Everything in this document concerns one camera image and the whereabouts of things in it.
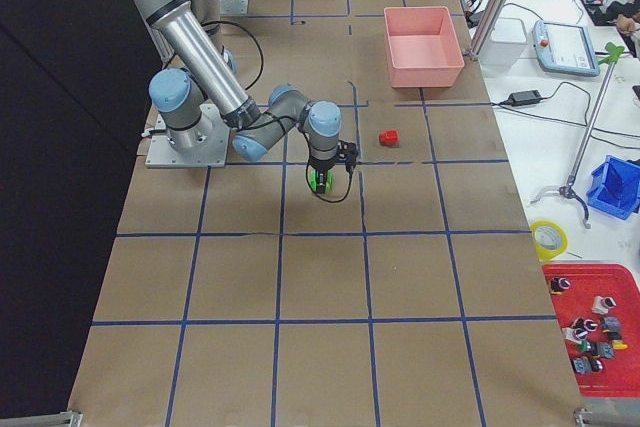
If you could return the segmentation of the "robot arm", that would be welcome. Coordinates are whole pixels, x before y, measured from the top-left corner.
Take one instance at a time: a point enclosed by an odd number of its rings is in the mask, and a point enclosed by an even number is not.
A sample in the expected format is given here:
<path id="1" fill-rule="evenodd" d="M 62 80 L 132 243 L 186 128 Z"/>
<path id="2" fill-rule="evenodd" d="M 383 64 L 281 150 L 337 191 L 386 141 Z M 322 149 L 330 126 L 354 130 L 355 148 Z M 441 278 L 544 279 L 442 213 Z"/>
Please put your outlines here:
<path id="1" fill-rule="evenodd" d="M 165 122 L 168 140 L 182 147 L 182 133 L 202 133 L 200 105 L 205 99 L 212 100 L 222 121 L 235 131 L 233 148 L 249 162 L 259 160 L 290 130 L 297 129 L 307 144 L 307 185 L 324 200 L 332 187 L 335 164 L 343 163 L 349 174 L 357 165 L 356 145 L 339 137 L 339 107 L 329 101 L 313 101 L 285 84 L 272 91 L 268 109 L 261 111 L 206 32 L 205 18 L 201 9 L 192 6 L 193 1 L 134 0 L 147 25 L 161 33 L 185 65 L 162 70 L 149 83 L 149 95 Z"/>

